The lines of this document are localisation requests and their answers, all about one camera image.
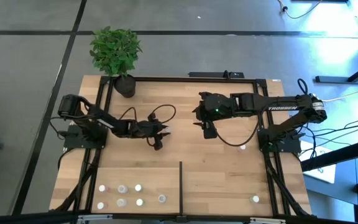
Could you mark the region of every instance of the wooden table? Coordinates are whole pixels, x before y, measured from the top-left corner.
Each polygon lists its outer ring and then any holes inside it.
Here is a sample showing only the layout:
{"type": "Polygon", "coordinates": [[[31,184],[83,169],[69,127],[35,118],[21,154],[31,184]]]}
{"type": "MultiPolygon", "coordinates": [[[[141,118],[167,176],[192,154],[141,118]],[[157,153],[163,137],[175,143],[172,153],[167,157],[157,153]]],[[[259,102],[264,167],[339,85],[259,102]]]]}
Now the wooden table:
{"type": "MultiPolygon", "coordinates": [[[[90,102],[96,101],[100,76],[84,76],[80,95],[90,102]]],[[[138,120],[145,120],[150,112],[162,104],[173,104],[176,116],[166,125],[172,134],[163,138],[163,148],[154,151],[145,139],[120,139],[108,134],[102,150],[93,199],[93,213],[178,213],[179,212],[179,162],[183,163],[183,212],[185,215],[243,215],[271,216],[269,188],[262,153],[257,136],[247,144],[245,151],[225,145],[219,139],[204,139],[192,110],[198,106],[200,91],[221,93],[253,92],[252,85],[244,83],[192,83],[192,82],[137,82],[136,94],[124,98],[115,90],[109,112],[120,117],[131,106],[137,110],[138,120]],[[108,186],[107,192],[98,187],[108,186]],[[136,192],[140,184],[143,191],[136,192]],[[126,194],[117,191],[118,185],[126,185],[126,194]],[[166,203],[159,203],[158,196],[167,196],[166,203]],[[249,198],[257,195],[259,203],[249,198]],[[118,207],[119,198],[127,199],[127,206],[118,207]],[[144,205],[135,201],[141,198],[144,205]],[[98,210],[104,202],[107,207],[98,210]]],[[[269,96],[283,96],[280,80],[267,80],[269,96]]],[[[172,108],[160,108],[157,118],[164,121],[171,117],[172,108]]],[[[125,118],[133,118],[133,111],[125,118]]],[[[284,111],[273,112],[273,120],[279,124],[288,119],[284,111]]],[[[257,122],[257,117],[234,118],[216,121],[220,135],[233,144],[245,141],[257,122]]],[[[59,206],[78,181],[84,150],[75,149],[63,159],[58,172],[50,208],[59,206]]],[[[281,153],[285,183],[296,201],[311,212],[300,163],[292,154],[281,153]]],[[[84,188],[82,202],[85,201],[84,188]]],[[[283,213],[280,191],[276,186],[279,212],[283,213]]]]}

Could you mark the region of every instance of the black plant pot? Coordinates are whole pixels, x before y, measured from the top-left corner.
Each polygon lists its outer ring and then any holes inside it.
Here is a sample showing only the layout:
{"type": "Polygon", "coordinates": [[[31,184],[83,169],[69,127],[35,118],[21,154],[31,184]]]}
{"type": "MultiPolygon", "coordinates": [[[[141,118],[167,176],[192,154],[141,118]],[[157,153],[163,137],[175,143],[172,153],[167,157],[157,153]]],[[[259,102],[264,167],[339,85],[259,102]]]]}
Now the black plant pot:
{"type": "Polygon", "coordinates": [[[123,97],[130,98],[135,95],[136,81],[132,75],[120,75],[114,82],[114,87],[123,97]]]}

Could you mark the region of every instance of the gray floor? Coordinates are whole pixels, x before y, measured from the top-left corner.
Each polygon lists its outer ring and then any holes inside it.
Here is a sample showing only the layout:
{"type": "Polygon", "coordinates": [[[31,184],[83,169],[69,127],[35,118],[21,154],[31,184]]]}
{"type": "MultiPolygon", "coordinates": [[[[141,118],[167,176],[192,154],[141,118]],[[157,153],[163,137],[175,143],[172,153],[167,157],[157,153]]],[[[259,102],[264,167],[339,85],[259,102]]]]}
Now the gray floor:
{"type": "MultiPolygon", "coordinates": [[[[293,15],[315,2],[284,1],[293,15]]],[[[71,30],[80,0],[0,1],[0,29],[71,30]]],[[[317,84],[317,75],[349,76],[358,70],[358,24],[343,3],[321,3],[310,15],[279,15],[276,0],[94,0],[88,1],[80,30],[272,30],[324,31],[330,38],[289,36],[140,35],[144,51],[136,76],[187,76],[196,71],[242,71],[247,78],[281,79],[287,95],[299,94],[297,78],[322,99],[358,90],[354,85],[317,84]]],[[[60,98],[77,93],[83,75],[100,74],[89,56],[90,36],[77,36],[60,98]]],[[[0,215],[9,213],[27,156],[55,81],[68,36],[0,36],[0,215]]],[[[358,94],[327,103],[328,120],[313,129],[341,128],[358,119],[358,94]]],[[[67,124],[55,122],[58,129],[67,124]]],[[[358,142],[358,133],[340,139],[358,142]]],[[[51,129],[45,138],[24,212],[44,212],[52,195],[63,142],[51,129]]],[[[341,145],[329,143],[338,149],[341,145]]],[[[313,213],[352,220],[352,206],[309,192],[313,213]],[[351,212],[338,213],[341,208],[351,212]]]]}

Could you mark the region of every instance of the white cable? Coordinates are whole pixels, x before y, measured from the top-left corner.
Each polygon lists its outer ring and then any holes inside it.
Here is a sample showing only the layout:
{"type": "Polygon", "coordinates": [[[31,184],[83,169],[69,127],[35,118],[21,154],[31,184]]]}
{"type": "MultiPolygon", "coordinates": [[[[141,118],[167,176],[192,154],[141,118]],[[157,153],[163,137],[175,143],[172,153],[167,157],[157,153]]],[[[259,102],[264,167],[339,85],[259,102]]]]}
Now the white cable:
{"type": "Polygon", "coordinates": [[[335,140],[335,139],[337,139],[337,138],[340,138],[340,137],[343,137],[343,136],[345,136],[345,135],[354,133],[354,132],[356,132],[356,131],[358,131],[358,129],[356,129],[356,130],[354,130],[354,131],[351,131],[351,132],[349,132],[349,133],[345,133],[345,134],[343,134],[343,135],[340,135],[340,136],[338,136],[338,137],[336,137],[336,138],[333,138],[333,139],[331,139],[331,140],[329,140],[329,141],[326,141],[326,142],[324,142],[324,143],[322,143],[322,144],[319,144],[318,146],[322,146],[323,144],[329,143],[330,141],[333,141],[333,140],[335,140]]]}
{"type": "Polygon", "coordinates": [[[350,94],[348,94],[348,95],[344,95],[344,96],[338,97],[338,98],[333,98],[333,99],[330,99],[330,100],[321,100],[321,101],[323,101],[323,102],[330,102],[330,101],[334,101],[334,100],[340,100],[340,99],[343,99],[343,98],[345,98],[345,97],[351,96],[351,95],[356,94],[356,93],[358,93],[358,91],[356,91],[356,92],[354,92],[354,93],[350,93],[350,94]]]}
{"type": "Polygon", "coordinates": [[[287,11],[288,11],[288,6],[287,6],[287,9],[284,9],[284,7],[286,7],[286,6],[284,5],[284,3],[283,3],[281,0],[278,0],[278,1],[279,1],[280,5],[281,5],[281,10],[284,11],[289,18],[291,18],[291,19],[299,19],[299,18],[301,18],[302,16],[307,15],[307,14],[308,14],[309,12],[311,12],[313,9],[315,9],[315,7],[317,7],[323,0],[319,0],[319,2],[318,2],[315,6],[313,6],[311,9],[309,9],[309,11],[305,12],[304,14],[302,14],[302,15],[300,15],[300,16],[296,16],[296,17],[290,16],[290,15],[288,14],[288,12],[287,12],[287,11]]]}

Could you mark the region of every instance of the potted plant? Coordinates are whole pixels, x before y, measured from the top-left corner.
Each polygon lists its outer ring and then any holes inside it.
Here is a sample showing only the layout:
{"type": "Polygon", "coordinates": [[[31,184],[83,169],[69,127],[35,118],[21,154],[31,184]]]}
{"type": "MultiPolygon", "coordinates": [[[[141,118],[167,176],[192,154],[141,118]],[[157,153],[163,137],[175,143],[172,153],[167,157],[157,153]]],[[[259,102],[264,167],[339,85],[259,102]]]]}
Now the potted plant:
{"type": "Polygon", "coordinates": [[[109,76],[118,75],[115,89],[126,98],[135,95],[135,78],[127,73],[135,69],[137,53],[142,52],[137,35],[130,30],[110,30],[110,27],[94,32],[91,42],[93,65],[109,76]]]}

